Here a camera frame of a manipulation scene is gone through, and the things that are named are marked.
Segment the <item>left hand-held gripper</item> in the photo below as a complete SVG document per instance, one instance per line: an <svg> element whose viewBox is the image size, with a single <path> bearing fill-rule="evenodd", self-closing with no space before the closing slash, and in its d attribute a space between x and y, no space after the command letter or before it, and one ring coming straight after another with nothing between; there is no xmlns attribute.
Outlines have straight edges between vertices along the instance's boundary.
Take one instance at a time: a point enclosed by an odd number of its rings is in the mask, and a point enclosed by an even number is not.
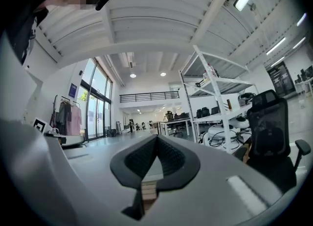
<svg viewBox="0 0 313 226"><path fill-rule="evenodd" d="M105 206L82 183L56 140L0 118L0 161L27 207L49 226L107 226Z"/></svg>

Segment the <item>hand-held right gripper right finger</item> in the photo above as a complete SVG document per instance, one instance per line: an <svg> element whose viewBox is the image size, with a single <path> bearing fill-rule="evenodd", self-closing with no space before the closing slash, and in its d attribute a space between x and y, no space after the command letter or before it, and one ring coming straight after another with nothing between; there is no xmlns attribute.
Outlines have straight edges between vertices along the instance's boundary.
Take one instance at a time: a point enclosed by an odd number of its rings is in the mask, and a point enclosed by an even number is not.
<svg viewBox="0 0 313 226"><path fill-rule="evenodd" d="M201 167L183 189L161 192L157 226L264 226L288 207L289 196L231 154L176 138Z"/></svg>

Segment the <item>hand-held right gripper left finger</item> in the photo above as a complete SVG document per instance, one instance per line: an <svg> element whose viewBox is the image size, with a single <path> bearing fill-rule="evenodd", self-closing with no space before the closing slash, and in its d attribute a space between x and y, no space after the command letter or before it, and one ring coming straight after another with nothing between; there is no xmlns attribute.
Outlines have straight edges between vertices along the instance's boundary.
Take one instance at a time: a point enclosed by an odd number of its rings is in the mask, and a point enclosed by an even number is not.
<svg viewBox="0 0 313 226"><path fill-rule="evenodd" d="M80 199L91 216L88 226L157 226L155 214L144 211L142 180L155 161L156 135L104 147L65 150L86 187Z"/></svg>

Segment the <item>black mesh office chair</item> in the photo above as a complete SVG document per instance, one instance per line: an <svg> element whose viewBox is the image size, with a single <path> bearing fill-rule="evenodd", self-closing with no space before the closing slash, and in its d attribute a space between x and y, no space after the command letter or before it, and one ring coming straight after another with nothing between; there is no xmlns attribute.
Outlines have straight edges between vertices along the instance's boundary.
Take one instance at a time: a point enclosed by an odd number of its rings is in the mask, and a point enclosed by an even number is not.
<svg viewBox="0 0 313 226"><path fill-rule="evenodd" d="M251 137L246 166L271 182L282 194L297 185L296 170L302 157L312 148L303 139L295 141L297 158L290 158L289 113L286 99L274 90L264 91L252 99L248 109Z"/></svg>

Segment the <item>grey ironing board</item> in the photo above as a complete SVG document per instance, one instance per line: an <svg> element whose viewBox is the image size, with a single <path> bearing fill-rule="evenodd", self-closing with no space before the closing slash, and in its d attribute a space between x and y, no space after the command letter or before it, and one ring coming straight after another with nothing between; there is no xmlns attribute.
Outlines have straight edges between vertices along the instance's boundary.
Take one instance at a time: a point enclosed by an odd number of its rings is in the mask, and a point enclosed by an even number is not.
<svg viewBox="0 0 313 226"><path fill-rule="evenodd" d="M58 134L56 131L53 130L44 132L44 136L57 139L59 144L63 148L78 147L85 142L85 138L83 136L65 136Z"/></svg>

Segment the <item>white round device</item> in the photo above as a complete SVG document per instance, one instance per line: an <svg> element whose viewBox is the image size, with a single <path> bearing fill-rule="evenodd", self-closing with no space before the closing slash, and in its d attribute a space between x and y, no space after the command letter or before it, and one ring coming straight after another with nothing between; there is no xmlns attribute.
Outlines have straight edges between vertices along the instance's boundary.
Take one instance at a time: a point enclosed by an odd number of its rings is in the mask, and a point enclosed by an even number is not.
<svg viewBox="0 0 313 226"><path fill-rule="evenodd" d="M249 121L243 116L237 116L229 120L229 125L239 129L246 129L249 128Z"/></svg>
<svg viewBox="0 0 313 226"><path fill-rule="evenodd" d="M225 131L222 124L216 124L208 128L203 136L206 146L216 147L225 142Z"/></svg>

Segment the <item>clothes rack with garments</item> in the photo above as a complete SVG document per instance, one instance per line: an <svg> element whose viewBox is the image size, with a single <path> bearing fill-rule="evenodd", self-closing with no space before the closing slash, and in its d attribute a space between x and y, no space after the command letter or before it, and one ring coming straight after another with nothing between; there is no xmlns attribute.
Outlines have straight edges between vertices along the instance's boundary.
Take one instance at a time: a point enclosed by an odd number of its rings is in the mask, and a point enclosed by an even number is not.
<svg viewBox="0 0 313 226"><path fill-rule="evenodd" d="M56 95L50 126L63 136L79 136L82 125L80 104L63 96Z"/></svg>

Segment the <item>glass entrance doors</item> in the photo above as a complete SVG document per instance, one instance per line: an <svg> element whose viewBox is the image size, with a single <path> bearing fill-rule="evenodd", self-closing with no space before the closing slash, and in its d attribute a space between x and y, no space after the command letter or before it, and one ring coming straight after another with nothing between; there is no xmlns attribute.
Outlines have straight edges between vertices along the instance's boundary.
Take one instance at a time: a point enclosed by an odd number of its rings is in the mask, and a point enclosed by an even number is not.
<svg viewBox="0 0 313 226"><path fill-rule="evenodd" d="M108 131L112 128L111 97L112 80L98 60L88 59L77 97L82 111L81 131L88 141L109 136Z"/></svg>

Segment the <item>black cases on shelf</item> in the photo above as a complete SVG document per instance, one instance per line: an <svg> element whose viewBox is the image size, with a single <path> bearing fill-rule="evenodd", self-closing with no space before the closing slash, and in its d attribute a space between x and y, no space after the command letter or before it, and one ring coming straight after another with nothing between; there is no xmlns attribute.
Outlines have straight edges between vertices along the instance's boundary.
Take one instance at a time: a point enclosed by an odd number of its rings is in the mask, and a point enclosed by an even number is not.
<svg viewBox="0 0 313 226"><path fill-rule="evenodd" d="M203 118L203 117L207 117L207 116L218 114L218 113L220 113L219 107L213 107L212 109L209 109L207 107L203 107L203 108L197 110L196 116L197 116L197 118Z"/></svg>

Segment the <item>white long desk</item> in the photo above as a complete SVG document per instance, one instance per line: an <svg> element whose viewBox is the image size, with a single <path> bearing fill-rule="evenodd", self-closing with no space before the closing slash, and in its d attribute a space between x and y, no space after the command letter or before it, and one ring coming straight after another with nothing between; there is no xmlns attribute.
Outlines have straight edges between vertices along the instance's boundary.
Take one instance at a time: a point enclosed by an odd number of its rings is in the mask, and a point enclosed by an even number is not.
<svg viewBox="0 0 313 226"><path fill-rule="evenodd" d="M167 126L170 125L170 124L176 124L176 123L181 123L181 122L185 122L187 135L190 136L189 126L188 126L188 122L191 122L190 118L183 118L183 119L176 119L176 120L174 119L174 120L171 120L171 121L159 121L159 122L157 122L157 124L158 124L158 134L159 135L162 134L162 132L163 132L162 128L164 127L165 134L168 136L169 133L168 133Z"/></svg>

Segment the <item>black balcony railing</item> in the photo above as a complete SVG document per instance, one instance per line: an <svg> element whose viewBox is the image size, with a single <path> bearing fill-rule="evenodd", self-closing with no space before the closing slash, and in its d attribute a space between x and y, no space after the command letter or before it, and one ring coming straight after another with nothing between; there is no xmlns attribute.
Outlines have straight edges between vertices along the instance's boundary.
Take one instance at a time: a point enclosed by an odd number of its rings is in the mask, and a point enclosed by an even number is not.
<svg viewBox="0 0 313 226"><path fill-rule="evenodd" d="M168 99L178 99L178 98L179 98L179 92L178 91L121 94L120 95L120 103L168 100Z"/></svg>

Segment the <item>white metal shelf rack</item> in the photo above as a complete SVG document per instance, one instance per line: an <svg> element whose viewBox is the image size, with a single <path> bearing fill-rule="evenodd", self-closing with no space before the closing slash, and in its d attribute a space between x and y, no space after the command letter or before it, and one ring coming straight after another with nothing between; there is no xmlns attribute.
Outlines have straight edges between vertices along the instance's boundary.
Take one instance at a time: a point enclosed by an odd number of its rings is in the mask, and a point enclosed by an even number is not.
<svg viewBox="0 0 313 226"><path fill-rule="evenodd" d="M190 56L182 70L179 71L181 83L187 98L189 108L189 116L191 119L192 129L194 133L194 141L199 140L200 124L204 122L221 121L223 125L222 133L224 134L224 143L218 146L227 153L234 152L234 146L231 146L232 135L236 135L230 131L229 121L244 114L250 104L239 106L232 105L229 101L224 102L225 95L239 94L251 86L255 86L253 82L238 79L241 73L250 72L246 66L242 66L227 58L205 52L197 45L193 45L194 52ZM191 98L214 97L217 107L220 110L215 115L209 115L197 118L192 111Z"/></svg>

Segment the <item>dark glass partition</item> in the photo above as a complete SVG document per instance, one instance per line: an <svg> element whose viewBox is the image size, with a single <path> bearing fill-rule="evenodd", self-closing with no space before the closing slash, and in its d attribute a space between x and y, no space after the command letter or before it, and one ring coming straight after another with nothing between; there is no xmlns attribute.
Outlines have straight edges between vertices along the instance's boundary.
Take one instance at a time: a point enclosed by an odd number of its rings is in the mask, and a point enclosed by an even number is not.
<svg viewBox="0 0 313 226"><path fill-rule="evenodd" d="M274 89L279 97L290 96L295 92L295 87L289 71L284 62L268 70Z"/></svg>

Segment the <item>desk with monitors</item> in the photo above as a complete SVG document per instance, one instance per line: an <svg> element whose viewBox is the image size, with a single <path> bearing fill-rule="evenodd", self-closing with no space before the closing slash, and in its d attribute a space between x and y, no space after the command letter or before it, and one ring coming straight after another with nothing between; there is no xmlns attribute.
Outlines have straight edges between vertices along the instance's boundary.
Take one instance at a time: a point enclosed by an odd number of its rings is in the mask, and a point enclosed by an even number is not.
<svg viewBox="0 0 313 226"><path fill-rule="evenodd" d="M294 86L298 94L310 95L313 98L313 65L306 70L301 69L294 81Z"/></svg>

